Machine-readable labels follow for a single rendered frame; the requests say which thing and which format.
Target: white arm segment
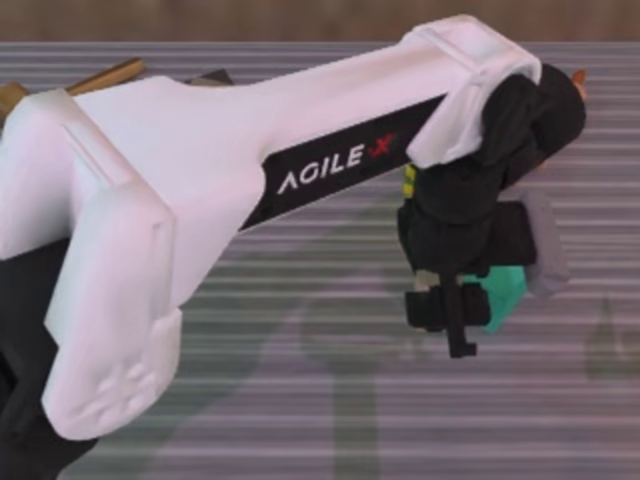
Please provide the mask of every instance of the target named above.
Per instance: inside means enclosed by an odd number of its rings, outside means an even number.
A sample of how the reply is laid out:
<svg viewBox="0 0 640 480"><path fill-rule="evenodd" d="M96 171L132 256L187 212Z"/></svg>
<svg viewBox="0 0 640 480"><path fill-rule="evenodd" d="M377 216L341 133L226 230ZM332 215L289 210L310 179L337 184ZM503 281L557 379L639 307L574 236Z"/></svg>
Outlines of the white arm segment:
<svg viewBox="0 0 640 480"><path fill-rule="evenodd" d="M484 102L506 76L537 82L540 71L461 16L251 86L153 77L29 97L0 151L0 256L73 232L46 318L59 347L43 395L55 430L72 440L113 432L169 385L179 307L259 203L269 154L447 94L409 156L421 168L448 162L477 148Z"/></svg>

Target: green object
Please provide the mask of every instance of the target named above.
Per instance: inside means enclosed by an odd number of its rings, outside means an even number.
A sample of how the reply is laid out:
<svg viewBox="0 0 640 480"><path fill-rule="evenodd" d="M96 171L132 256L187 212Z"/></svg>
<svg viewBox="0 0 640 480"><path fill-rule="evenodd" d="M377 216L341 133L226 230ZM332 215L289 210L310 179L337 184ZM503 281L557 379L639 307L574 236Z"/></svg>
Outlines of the green object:
<svg viewBox="0 0 640 480"><path fill-rule="evenodd" d="M484 327L488 333L498 331L527 293L527 279L521 266L493 267L485 278L465 275L464 282L480 283L489 295L491 321Z"/></svg>

